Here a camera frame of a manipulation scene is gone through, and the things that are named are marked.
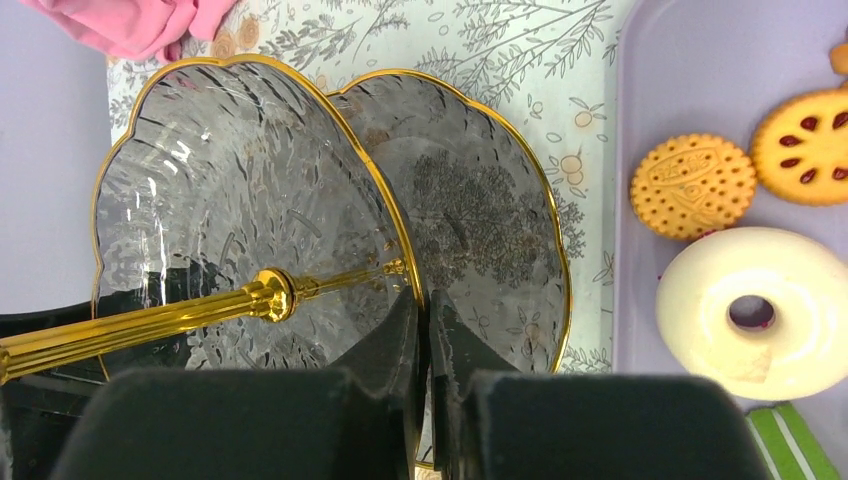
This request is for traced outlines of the green striped cake piece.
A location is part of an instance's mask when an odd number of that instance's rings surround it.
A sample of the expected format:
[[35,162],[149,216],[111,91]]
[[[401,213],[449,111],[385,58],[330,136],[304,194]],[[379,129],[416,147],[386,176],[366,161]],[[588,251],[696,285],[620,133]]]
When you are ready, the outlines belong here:
[[745,418],[771,479],[841,479],[836,466],[792,403],[756,408]]

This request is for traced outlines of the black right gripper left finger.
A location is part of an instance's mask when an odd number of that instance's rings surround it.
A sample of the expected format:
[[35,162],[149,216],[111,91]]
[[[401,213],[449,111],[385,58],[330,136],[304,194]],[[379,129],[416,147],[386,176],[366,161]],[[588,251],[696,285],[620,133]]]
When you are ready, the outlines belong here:
[[419,312],[403,291],[327,367],[127,372],[88,404],[56,479],[410,479]]

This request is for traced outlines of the three-tier glass cake stand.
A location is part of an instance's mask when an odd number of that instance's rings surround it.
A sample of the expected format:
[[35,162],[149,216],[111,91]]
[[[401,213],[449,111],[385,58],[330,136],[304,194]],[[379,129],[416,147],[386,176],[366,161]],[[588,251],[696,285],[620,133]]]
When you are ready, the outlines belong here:
[[323,94],[259,56],[169,67],[143,87],[92,207],[91,300],[4,315],[3,335],[230,292],[268,267],[348,280],[280,323],[243,316],[6,380],[7,478],[45,476],[111,380],[321,369],[401,294],[443,293],[519,371],[562,361],[570,275],[554,193],[512,125],[424,73]]

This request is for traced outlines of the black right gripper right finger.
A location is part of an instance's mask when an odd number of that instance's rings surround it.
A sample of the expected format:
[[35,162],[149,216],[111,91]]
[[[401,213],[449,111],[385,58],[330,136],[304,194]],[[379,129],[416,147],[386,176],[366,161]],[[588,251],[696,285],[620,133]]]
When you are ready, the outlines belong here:
[[433,462],[446,479],[765,479],[742,413],[698,377],[525,374],[430,298]]

